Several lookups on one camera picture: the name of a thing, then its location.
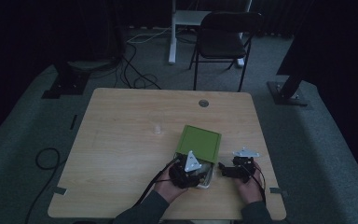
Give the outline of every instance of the sleeve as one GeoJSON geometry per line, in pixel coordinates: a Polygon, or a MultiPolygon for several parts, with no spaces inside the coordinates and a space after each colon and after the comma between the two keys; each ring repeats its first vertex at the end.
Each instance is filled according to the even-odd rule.
{"type": "Polygon", "coordinates": [[[142,203],[118,215],[113,223],[156,224],[169,206],[161,195],[152,190],[142,203]]]}
{"type": "Polygon", "coordinates": [[[263,202],[249,203],[241,210],[244,224],[270,224],[272,223],[269,210],[263,202]]]}

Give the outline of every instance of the green box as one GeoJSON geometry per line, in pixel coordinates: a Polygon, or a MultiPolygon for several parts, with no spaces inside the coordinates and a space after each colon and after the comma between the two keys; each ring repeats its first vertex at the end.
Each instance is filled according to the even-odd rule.
{"type": "Polygon", "coordinates": [[[187,155],[193,150],[197,159],[217,163],[221,138],[221,133],[185,125],[176,152],[187,155]]]}

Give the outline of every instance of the person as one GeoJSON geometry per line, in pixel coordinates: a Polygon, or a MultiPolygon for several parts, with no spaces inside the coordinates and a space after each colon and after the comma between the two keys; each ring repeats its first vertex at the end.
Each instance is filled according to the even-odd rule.
{"type": "MultiPolygon", "coordinates": [[[[254,177],[261,183],[260,168],[256,162],[255,166],[258,169],[256,169],[254,177]]],[[[154,188],[140,204],[119,214],[113,223],[157,224],[170,204],[188,190],[176,187],[172,181],[164,181],[168,179],[170,179],[169,169],[161,175],[158,180],[162,181],[157,181],[154,188]]],[[[241,209],[243,222],[245,224],[272,223],[256,182],[252,178],[246,183],[234,178],[234,182],[244,202],[244,207],[241,209]]]]}

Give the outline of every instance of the gray carpet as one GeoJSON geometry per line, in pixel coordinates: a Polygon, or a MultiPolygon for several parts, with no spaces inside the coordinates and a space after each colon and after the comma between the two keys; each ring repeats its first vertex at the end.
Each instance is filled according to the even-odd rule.
{"type": "MultiPolygon", "coordinates": [[[[159,30],[131,31],[131,35],[159,30]]],[[[193,35],[179,35],[194,40],[193,35]]],[[[136,55],[131,64],[142,74],[152,74],[165,90],[192,90],[194,70],[187,70],[193,45],[179,42],[176,64],[168,64],[170,39],[158,36],[142,44],[134,44],[136,55]]],[[[310,102],[308,107],[275,105],[267,81],[282,82],[275,76],[290,47],[291,39],[264,36],[254,40],[242,91],[250,92],[260,120],[268,151],[275,169],[290,223],[358,223],[358,165],[339,129],[328,113],[316,88],[302,82],[300,90],[310,102]]],[[[127,47],[129,59],[134,49],[127,47]]],[[[98,63],[75,62],[82,69],[98,63]]],[[[52,170],[42,171],[35,156],[43,148],[55,147],[61,161],[70,153],[80,121],[93,90],[100,87],[127,88],[117,70],[94,72],[83,95],[63,95],[60,99],[41,99],[57,73],[53,66],[41,73],[0,127],[0,223],[24,223],[28,210],[52,170]],[[71,127],[73,117],[77,122],[71,127]]],[[[198,91],[236,91],[241,70],[226,71],[226,64],[202,64],[198,91]]],[[[133,81],[136,73],[127,70],[133,81]]],[[[52,166],[53,153],[43,154],[40,163],[52,166]]],[[[52,186],[56,186],[63,166],[53,177],[48,189],[35,203],[29,223],[73,223],[108,219],[52,218],[48,205],[52,186]]]]}

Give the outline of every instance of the chair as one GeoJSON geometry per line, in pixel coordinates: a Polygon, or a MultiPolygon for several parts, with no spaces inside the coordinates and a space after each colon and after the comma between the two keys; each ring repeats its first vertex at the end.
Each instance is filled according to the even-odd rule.
{"type": "Polygon", "coordinates": [[[263,16],[255,12],[215,11],[206,15],[201,22],[196,47],[194,48],[188,68],[191,69],[192,64],[196,64],[193,91],[197,88],[199,63],[230,63],[230,66],[227,68],[228,70],[237,59],[244,58],[241,81],[238,88],[238,91],[241,91],[252,38],[260,30],[262,23],[263,16]],[[245,33],[247,36],[244,44],[241,40],[241,33],[245,33]],[[200,61],[200,56],[210,61],[200,61]]]}

